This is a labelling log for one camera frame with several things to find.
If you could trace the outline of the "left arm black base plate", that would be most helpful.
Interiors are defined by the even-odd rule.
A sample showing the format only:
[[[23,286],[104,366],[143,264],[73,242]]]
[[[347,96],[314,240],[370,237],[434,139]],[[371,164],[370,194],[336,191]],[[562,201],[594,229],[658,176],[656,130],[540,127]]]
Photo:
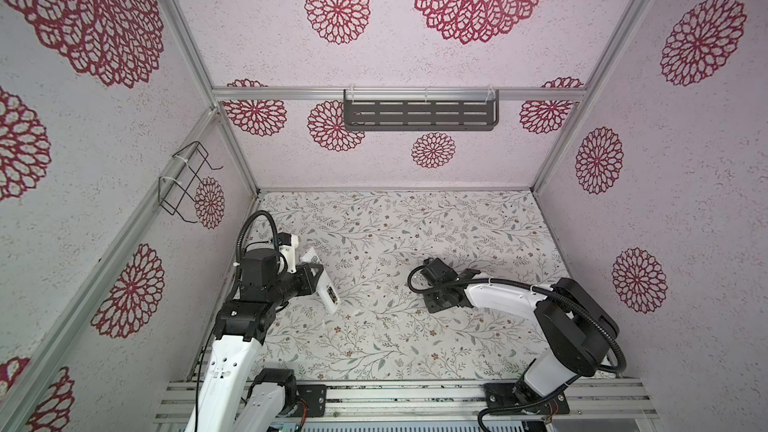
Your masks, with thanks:
[[[326,411],[327,392],[326,384],[289,386],[286,389],[285,407],[281,416],[296,419],[323,417]]]

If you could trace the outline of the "white remote control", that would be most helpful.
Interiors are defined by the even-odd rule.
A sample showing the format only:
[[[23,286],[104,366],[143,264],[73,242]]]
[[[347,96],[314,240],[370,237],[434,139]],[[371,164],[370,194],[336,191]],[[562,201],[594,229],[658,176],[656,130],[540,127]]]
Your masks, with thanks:
[[[310,247],[308,249],[308,251],[304,255],[301,256],[300,260],[301,260],[302,263],[322,264],[322,261],[320,260],[319,254],[317,253],[317,251],[316,251],[316,249],[314,247]],[[338,304],[337,305],[330,304],[330,302],[328,300],[328,297],[326,295],[326,288],[327,287],[332,287],[334,289],[334,291],[335,291],[335,293],[336,293],[336,295],[338,297]],[[332,280],[331,280],[331,278],[330,278],[326,268],[324,268],[324,273],[323,273],[320,281],[318,282],[317,291],[315,293],[320,298],[320,300],[322,301],[326,311],[329,314],[335,314],[338,311],[340,303],[341,303],[341,298],[340,298],[339,293],[336,290],[336,287],[334,286],[334,284],[333,284],[333,282],[332,282]]]

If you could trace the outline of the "black AAA battery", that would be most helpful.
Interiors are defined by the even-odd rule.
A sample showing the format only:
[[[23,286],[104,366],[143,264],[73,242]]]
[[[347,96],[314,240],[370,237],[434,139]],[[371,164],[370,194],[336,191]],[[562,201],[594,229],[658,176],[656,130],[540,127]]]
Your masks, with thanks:
[[[337,305],[338,304],[338,297],[332,287],[326,288],[326,295],[328,297],[328,300],[330,304]]]

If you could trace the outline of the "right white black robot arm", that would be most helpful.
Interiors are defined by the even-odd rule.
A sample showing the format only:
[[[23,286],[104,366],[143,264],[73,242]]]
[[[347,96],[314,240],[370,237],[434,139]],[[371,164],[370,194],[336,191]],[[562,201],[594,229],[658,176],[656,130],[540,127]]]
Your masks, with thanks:
[[[479,308],[537,322],[547,350],[523,372],[513,393],[523,404],[561,394],[581,377],[621,374],[627,359],[620,328],[575,280],[530,285],[475,269],[460,273],[438,258],[427,259],[407,277],[408,289],[434,314],[451,308]]]

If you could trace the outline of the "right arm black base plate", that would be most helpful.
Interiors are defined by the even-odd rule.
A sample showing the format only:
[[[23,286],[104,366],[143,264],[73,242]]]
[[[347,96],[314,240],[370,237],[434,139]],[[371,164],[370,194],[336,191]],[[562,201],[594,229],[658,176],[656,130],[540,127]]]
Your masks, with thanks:
[[[571,412],[564,388],[538,395],[523,382],[494,382],[483,385],[486,409],[491,415],[566,415]]]

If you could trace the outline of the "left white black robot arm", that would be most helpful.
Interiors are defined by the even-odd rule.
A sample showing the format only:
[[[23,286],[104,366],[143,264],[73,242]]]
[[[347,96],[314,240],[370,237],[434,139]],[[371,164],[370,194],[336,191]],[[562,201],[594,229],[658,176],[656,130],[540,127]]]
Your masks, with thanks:
[[[236,289],[217,313],[209,365],[196,386],[187,431],[270,431],[281,417],[307,412],[295,372],[264,368],[247,379],[278,310],[316,292],[324,266],[316,251],[300,257],[292,272],[274,249],[250,250],[236,260]]]

